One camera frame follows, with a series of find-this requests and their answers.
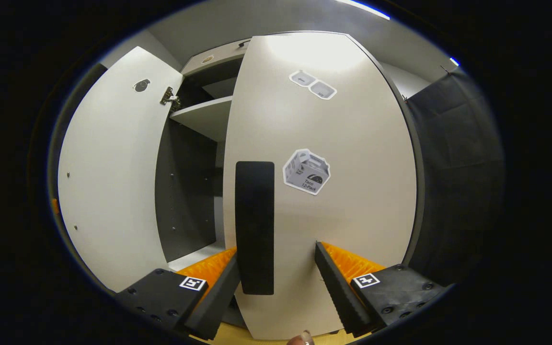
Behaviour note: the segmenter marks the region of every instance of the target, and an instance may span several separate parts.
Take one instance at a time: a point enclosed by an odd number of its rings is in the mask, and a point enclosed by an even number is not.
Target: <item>sticker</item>
[[[297,150],[282,168],[285,184],[317,195],[329,181],[331,171],[327,161],[309,149]]]
[[[298,70],[297,72],[293,72],[293,74],[289,76],[289,80],[293,81],[299,86],[306,87],[314,83],[316,81],[316,78],[302,70]]]
[[[296,70],[291,73],[289,80],[301,87],[307,87],[310,92],[322,100],[331,100],[331,97],[335,96],[338,92],[334,87],[331,87],[322,80],[318,80],[303,70]]]
[[[144,79],[143,81],[140,80],[137,83],[135,83],[132,88],[136,90],[136,92],[142,92],[146,90],[149,87],[150,80]]]
[[[190,290],[199,291],[205,283],[206,281],[203,279],[186,277],[184,278],[180,286],[182,286],[183,288],[188,288]]]
[[[214,55],[210,55],[209,57],[205,58],[203,61],[201,61],[202,64],[212,61],[214,59]]]
[[[359,288],[367,288],[368,286],[372,286],[380,282],[380,280],[374,277],[372,273],[368,273],[367,275],[353,278],[353,280],[355,281],[355,283],[357,283]]]
[[[310,87],[310,92],[321,98],[322,100],[330,100],[337,92],[335,88],[327,85],[322,81],[317,81]]]

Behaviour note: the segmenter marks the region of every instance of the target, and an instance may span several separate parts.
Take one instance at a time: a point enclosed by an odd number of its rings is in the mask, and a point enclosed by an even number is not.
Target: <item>cabinet shelf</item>
[[[193,105],[174,112],[169,118],[216,142],[222,142],[227,136],[232,99],[228,96]]]

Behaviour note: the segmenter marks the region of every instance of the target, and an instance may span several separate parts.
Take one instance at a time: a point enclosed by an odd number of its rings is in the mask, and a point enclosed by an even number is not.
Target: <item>fingernail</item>
[[[301,336],[302,336],[302,341],[304,341],[306,345],[314,345],[314,341],[312,340],[312,336],[310,332],[308,332],[308,330],[304,330]]]

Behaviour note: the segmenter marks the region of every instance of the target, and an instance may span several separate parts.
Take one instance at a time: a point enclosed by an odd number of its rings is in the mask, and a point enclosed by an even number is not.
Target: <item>ceiling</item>
[[[335,0],[208,0],[149,27],[182,65],[221,44],[297,30],[350,34],[378,61],[429,82],[444,76],[440,65],[454,67],[440,48],[395,18],[385,20]]]

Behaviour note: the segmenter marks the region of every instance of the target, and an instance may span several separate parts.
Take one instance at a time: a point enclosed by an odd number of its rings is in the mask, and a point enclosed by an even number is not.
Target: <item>black curtain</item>
[[[407,100],[425,169],[425,209],[410,267],[461,282],[502,208],[504,155],[488,101],[459,68]]]

